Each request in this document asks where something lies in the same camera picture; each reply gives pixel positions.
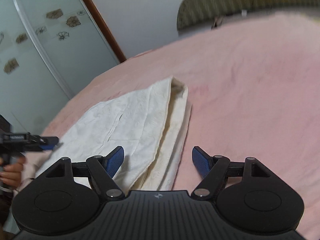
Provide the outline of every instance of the bed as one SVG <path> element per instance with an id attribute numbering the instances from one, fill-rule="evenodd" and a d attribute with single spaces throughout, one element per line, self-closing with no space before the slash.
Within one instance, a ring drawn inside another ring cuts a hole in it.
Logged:
<path id="1" fill-rule="evenodd" d="M 305 212 L 298 226 L 320 238 L 320 25 L 279 13 L 224 25 L 147 51 L 96 77 L 43 135 L 61 137 L 100 101 L 173 75 L 189 88 L 188 134 L 173 190 L 200 182 L 194 146 L 243 162 L 254 156 L 293 187 Z M 25 177 L 47 155 L 27 154 Z"/>
<path id="2" fill-rule="evenodd" d="M 279 11 L 320 16 L 320 0 L 183 0 L 177 15 L 180 38 L 210 30 L 244 18 L 261 17 Z"/>

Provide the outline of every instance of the pink bed sheet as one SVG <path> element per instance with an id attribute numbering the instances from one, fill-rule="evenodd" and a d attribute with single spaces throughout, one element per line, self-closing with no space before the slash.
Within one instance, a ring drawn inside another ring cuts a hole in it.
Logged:
<path id="1" fill-rule="evenodd" d="M 173 75 L 192 113 L 174 188 L 201 178 L 192 148 L 255 156 L 303 198 L 298 231 L 320 238 L 320 26 L 278 14 L 222 26 L 138 55 L 95 78 L 44 131 L 61 137 L 91 106 Z M 29 155 L 31 164 L 35 155 Z"/>

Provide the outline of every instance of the blue gripper pad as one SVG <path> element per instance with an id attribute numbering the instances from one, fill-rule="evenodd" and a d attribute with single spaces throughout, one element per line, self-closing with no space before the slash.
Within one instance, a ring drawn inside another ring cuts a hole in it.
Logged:
<path id="1" fill-rule="evenodd" d="M 202 178 L 207 176 L 209 171 L 211 170 L 210 167 L 210 157 L 207 153 L 201 151 L 201 149 L 196 146 L 192 149 L 192 162 L 193 165 L 196 167 L 197 171 L 200 173 Z"/>
<path id="2" fill-rule="evenodd" d="M 118 146 L 116 149 L 114 149 L 111 153 L 108 154 L 107 159 L 108 162 L 106 172 L 111 178 L 113 178 L 113 176 L 116 174 L 116 172 L 118 171 L 118 169 L 124 161 L 123 148 Z"/>
<path id="3" fill-rule="evenodd" d="M 40 147 L 41 147 L 41 149 L 46 151 L 46 150 L 52 150 L 55 147 L 55 145 L 54 144 L 52 144 L 52 145 L 40 145 Z"/>

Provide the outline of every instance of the white wall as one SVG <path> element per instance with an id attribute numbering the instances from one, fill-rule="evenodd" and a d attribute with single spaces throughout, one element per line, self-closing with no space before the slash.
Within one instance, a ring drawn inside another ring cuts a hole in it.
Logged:
<path id="1" fill-rule="evenodd" d="M 177 40 L 182 0 L 92 0 L 127 58 Z"/>

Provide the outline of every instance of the logo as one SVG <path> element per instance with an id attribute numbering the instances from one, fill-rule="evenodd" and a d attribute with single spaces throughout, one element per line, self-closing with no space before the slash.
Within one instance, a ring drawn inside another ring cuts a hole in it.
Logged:
<path id="1" fill-rule="evenodd" d="M 159 199 L 159 198 L 162 198 L 162 197 L 163 197 L 163 195 L 162 195 L 162 194 L 160 194 L 160 193 L 158 193 L 158 194 L 155 194 L 155 197 L 156 197 L 157 199 Z"/>

